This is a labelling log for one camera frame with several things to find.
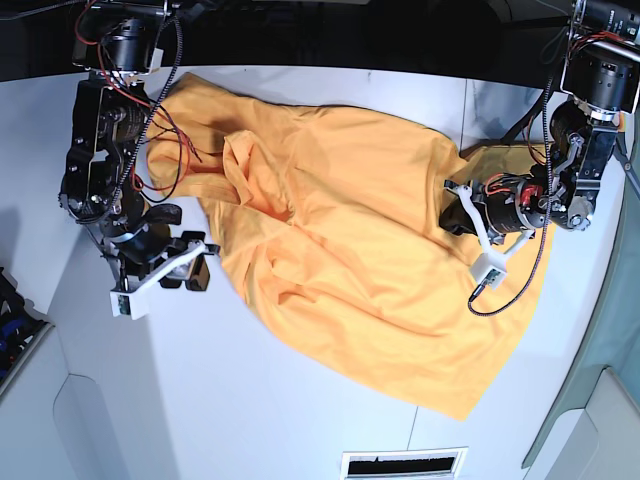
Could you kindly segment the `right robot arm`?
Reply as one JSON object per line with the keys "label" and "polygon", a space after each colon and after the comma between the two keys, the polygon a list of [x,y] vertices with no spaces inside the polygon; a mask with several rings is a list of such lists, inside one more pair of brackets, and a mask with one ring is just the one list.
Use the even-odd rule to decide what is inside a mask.
{"label": "right robot arm", "polygon": [[101,234],[96,246],[114,273],[118,302],[154,283],[192,291],[203,291],[208,284],[204,257],[185,257],[189,247],[204,241],[204,234],[171,233],[182,220],[181,208],[169,201],[177,182],[158,188],[159,198],[152,199],[135,171],[151,126],[178,142],[176,180],[184,178],[197,155],[162,105],[173,81],[166,80],[152,99],[142,78],[159,67],[157,45],[168,27],[176,34],[173,64],[180,65],[182,23],[204,10],[202,1],[89,1],[74,25],[72,60],[89,76],[77,86],[59,202],[77,224]]}

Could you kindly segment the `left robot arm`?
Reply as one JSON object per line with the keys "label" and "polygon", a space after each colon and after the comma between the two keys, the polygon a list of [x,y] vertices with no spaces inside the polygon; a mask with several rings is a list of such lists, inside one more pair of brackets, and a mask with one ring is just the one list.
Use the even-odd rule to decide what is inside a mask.
{"label": "left robot arm", "polygon": [[493,244],[510,233],[556,224],[584,230],[596,209],[603,171],[622,147],[622,118],[639,102],[639,4],[576,1],[567,49],[545,90],[501,139],[509,145],[543,121],[543,157],[523,174],[500,172],[471,180],[473,223],[460,199],[440,215],[439,225],[459,236],[487,234]]}

